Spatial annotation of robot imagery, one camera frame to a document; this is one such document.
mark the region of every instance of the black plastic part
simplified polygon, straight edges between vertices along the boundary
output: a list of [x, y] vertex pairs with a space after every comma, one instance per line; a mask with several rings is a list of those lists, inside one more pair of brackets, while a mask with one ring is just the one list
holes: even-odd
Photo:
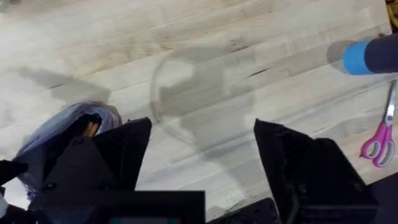
[[398, 72], [398, 34], [372, 40], [365, 50], [365, 62], [374, 73]]
[[278, 224], [277, 209], [271, 198], [241, 208], [233, 213], [208, 222], [208, 224]]
[[152, 124], [128, 122], [76, 138], [29, 205], [40, 223], [108, 223], [112, 217], [170, 217], [205, 222], [204, 192], [135, 192]]
[[15, 177], [23, 174], [27, 171], [27, 169], [27, 164], [11, 162], [7, 160], [0, 161], [0, 185], [3, 185]]
[[370, 223], [378, 205], [330, 139], [257, 120], [260, 157], [283, 223]]

